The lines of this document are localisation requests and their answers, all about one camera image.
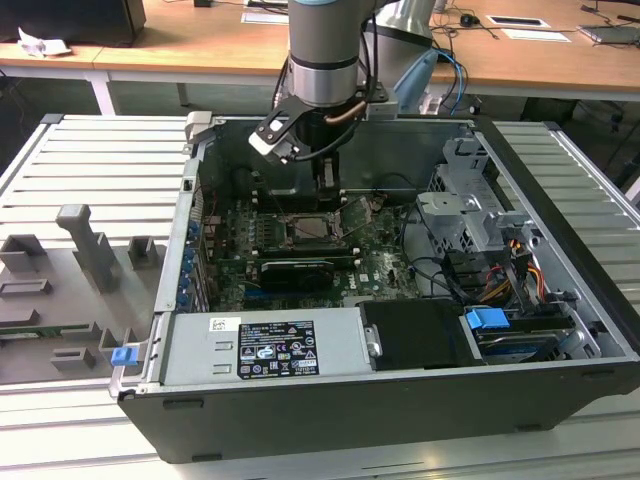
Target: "circuit board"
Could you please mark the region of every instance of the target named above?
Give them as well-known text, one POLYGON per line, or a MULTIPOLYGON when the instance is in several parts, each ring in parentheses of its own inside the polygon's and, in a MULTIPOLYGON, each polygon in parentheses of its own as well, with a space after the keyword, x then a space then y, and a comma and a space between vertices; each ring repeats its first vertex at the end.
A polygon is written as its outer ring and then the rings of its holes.
POLYGON ((220 215, 207 239, 213 310, 331 308, 368 299, 417 298, 414 274, 397 241, 401 223, 401 207, 363 196, 337 212, 286 215, 236 202, 220 215), (331 284, 311 292, 265 292, 260 266, 281 260, 328 262, 335 266, 331 284))

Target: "computer case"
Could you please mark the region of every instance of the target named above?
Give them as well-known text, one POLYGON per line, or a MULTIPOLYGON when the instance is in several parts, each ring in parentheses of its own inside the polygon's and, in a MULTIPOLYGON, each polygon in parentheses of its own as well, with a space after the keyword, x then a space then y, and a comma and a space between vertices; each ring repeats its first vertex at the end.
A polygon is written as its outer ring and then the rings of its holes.
POLYGON ((18 27, 68 44, 130 47, 144 27, 142 0, 0 0, 0 41, 19 38, 18 27))

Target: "blue cable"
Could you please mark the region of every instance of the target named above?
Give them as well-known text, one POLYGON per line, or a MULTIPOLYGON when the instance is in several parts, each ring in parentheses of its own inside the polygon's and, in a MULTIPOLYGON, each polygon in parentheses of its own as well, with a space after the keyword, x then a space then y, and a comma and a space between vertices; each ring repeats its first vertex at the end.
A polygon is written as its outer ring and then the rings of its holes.
POLYGON ((442 55, 444 58, 449 60, 451 65, 453 65, 454 68, 456 69, 456 73, 458 74, 458 78, 460 79, 460 87, 458 88, 458 97, 456 98, 456 103, 451 108, 451 113, 450 113, 453 116, 453 114, 456 113, 456 108, 460 104, 460 100, 462 100, 462 92, 464 92, 464 77, 462 76, 462 70, 460 69, 460 64, 449 54, 437 48, 434 48, 434 50, 438 52, 440 55, 442 55))

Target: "blue connector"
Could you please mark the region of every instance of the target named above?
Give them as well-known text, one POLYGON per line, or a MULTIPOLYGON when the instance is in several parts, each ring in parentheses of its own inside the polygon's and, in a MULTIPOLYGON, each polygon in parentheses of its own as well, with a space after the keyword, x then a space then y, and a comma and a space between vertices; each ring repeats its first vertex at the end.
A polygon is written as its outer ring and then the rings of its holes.
POLYGON ((200 225, 195 220, 189 220, 189 235, 197 235, 200 232, 200 225))
POLYGON ((178 287, 182 290, 186 290, 191 285, 191 279, 189 277, 180 277, 178 280, 178 287))
POLYGON ((179 293, 178 295, 176 295, 176 303, 184 307, 185 305, 187 305, 187 303, 189 303, 189 295, 187 295, 186 293, 179 293))
POLYGON ((474 308, 466 315, 472 330, 476 328, 509 328, 511 324, 501 308, 474 308))
POLYGON ((191 260, 184 260, 182 262, 182 273, 191 273, 193 271, 193 262, 191 260))
POLYGON ((111 354, 111 365, 114 367, 133 367, 138 365, 140 347, 118 347, 111 354))

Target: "desk leg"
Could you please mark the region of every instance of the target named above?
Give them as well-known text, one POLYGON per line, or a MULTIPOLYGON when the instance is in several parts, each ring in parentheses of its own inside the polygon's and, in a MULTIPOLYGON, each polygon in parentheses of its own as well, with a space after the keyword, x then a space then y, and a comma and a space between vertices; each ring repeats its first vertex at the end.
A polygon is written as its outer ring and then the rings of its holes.
POLYGON ((187 85, 184 83, 176 83, 176 87, 178 87, 178 98, 180 99, 180 106, 188 107, 190 105, 190 102, 189 94, 187 93, 187 85))
POLYGON ((87 75, 87 80, 91 83, 91 88, 93 88, 100 113, 102 115, 120 115, 120 107, 111 92, 111 84, 107 73, 91 72, 91 74, 87 75))

